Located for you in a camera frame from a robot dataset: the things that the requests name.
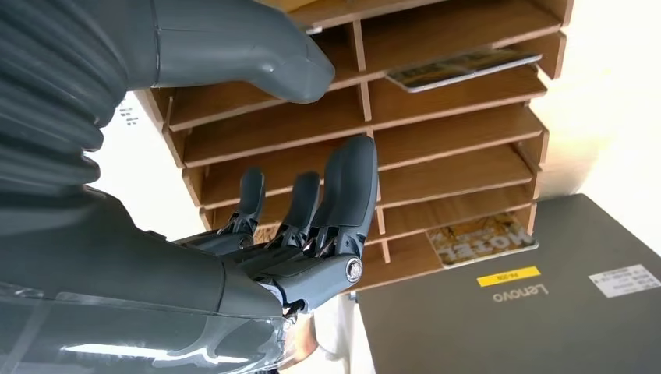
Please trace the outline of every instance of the paper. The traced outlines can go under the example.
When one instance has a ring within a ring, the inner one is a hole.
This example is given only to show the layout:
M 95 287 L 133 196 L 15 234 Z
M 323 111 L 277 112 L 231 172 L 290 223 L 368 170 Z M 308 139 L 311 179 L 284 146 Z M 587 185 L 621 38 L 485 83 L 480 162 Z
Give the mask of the paper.
M 643 265 L 633 265 L 589 276 L 595 286 L 607 297 L 629 295 L 661 287 L 661 282 Z

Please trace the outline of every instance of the gray robot arm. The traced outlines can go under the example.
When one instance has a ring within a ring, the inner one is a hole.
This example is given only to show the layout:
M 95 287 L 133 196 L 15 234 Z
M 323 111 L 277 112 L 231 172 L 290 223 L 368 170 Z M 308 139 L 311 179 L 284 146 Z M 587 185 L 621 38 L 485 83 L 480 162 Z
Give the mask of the gray robot arm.
M 0 0 L 0 34 L 0 372 L 251 372 L 281 359 L 289 317 L 360 278 L 369 138 L 333 155 L 316 212 L 319 177 L 297 179 L 266 244 L 252 243 L 258 171 L 226 228 L 176 243 L 85 186 L 99 171 L 83 151 L 101 147 L 127 90 L 245 80 L 319 98 L 333 68 L 282 13 L 250 0 Z

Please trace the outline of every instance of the shelf compartment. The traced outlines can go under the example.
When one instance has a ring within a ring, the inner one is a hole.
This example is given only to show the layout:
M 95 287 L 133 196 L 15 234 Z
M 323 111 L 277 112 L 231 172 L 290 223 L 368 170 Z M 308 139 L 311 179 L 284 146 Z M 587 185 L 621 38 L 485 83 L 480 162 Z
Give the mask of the shelf compartment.
M 533 175 L 509 147 L 485 150 L 427 161 L 380 173 L 384 209 L 471 192 L 520 185 Z
M 283 104 L 193 129 L 184 162 L 198 167 L 434 118 L 529 101 L 546 92 L 529 66 L 422 93 L 381 79 L 369 87 L 371 122 L 364 122 L 352 88 L 314 104 Z
M 526 0 L 449 0 L 362 23 L 368 72 L 502 48 L 558 30 L 555 18 Z
M 430 228 L 475 220 L 530 206 L 528 185 L 474 192 L 384 210 L 387 231 L 370 233 L 368 244 L 424 233 Z
M 329 90 L 339 90 L 359 83 L 361 74 L 345 30 L 327 30 L 315 37 L 315 42 L 335 66 L 335 79 Z M 177 89 L 172 108 L 170 129 L 191 129 L 284 102 L 246 82 L 181 87 Z
M 380 130 L 374 133 L 374 139 L 379 170 L 385 171 L 531 139 L 539 136 L 542 129 L 529 108 L 512 104 Z M 323 176 L 328 157 L 344 141 L 344 138 L 333 139 L 213 164 L 204 180 L 200 204 L 207 209 L 236 204 L 239 201 L 236 181 L 253 166 L 264 173 L 268 196 L 289 192 L 300 173 L 316 171 Z

